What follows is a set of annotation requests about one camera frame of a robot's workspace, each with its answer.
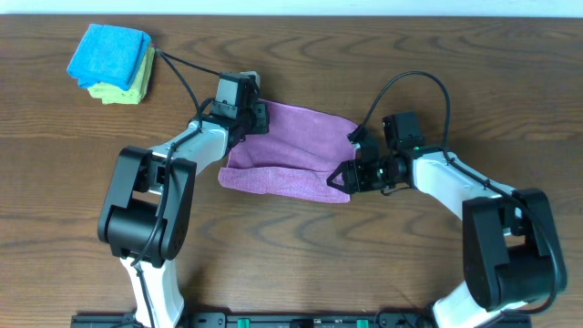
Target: stack of folded towels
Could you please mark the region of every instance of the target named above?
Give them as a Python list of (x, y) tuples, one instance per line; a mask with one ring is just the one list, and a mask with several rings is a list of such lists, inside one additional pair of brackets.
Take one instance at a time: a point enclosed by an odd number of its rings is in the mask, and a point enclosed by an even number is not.
[(155, 50), (148, 34), (92, 24), (67, 73), (104, 104), (138, 104), (146, 96)]

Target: blue towel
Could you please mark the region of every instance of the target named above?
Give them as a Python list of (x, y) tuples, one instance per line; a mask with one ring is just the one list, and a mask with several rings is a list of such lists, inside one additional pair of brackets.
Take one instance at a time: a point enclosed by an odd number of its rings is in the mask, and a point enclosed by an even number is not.
[(80, 87), (106, 82), (128, 91), (149, 41), (142, 31), (91, 24), (66, 71)]

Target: wooden table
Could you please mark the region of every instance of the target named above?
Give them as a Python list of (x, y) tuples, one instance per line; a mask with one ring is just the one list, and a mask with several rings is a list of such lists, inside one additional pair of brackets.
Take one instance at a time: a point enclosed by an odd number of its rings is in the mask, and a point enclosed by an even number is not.
[[(583, 320), (583, 21), (497, 18), (3, 16), (0, 20), (0, 326), (64, 327), (77, 312), (129, 312), (128, 275), (97, 240), (119, 151), (178, 134), (194, 109), (163, 62), (139, 106), (103, 106), (66, 74), (89, 23), (144, 30), (217, 70), (257, 70), (264, 97), (360, 122), (393, 76), (423, 69), (453, 101), (451, 146), (471, 167), (550, 198), (568, 290), (537, 327)], [(215, 77), (179, 66), (199, 97)], [(438, 142), (439, 89), (397, 83), (381, 118), (413, 109)], [(234, 312), (423, 307), (463, 280), (461, 223), (416, 191), (326, 205), (225, 190), (197, 178), (177, 262), (189, 308)]]

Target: white background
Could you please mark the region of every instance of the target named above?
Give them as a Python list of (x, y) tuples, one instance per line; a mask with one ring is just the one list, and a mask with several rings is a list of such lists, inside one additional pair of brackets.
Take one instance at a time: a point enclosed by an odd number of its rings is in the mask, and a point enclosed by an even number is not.
[(0, 13), (583, 17), (583, 0), (0, 0)]

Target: pink towel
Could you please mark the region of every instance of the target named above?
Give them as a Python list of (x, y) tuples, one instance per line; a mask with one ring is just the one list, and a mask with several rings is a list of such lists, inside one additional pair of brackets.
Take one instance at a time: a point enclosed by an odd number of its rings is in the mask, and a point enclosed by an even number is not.
[(230, 151), (227, 167), (220, 169), (220, 185), (326, 203), (350, 201), (349, 195), (328, 187), (326, 179), (341, 162), (354, 159), (346, 135), (356, 124), (308, 108), (261, 102), (270, 112), (270, 132), (247, 136)]

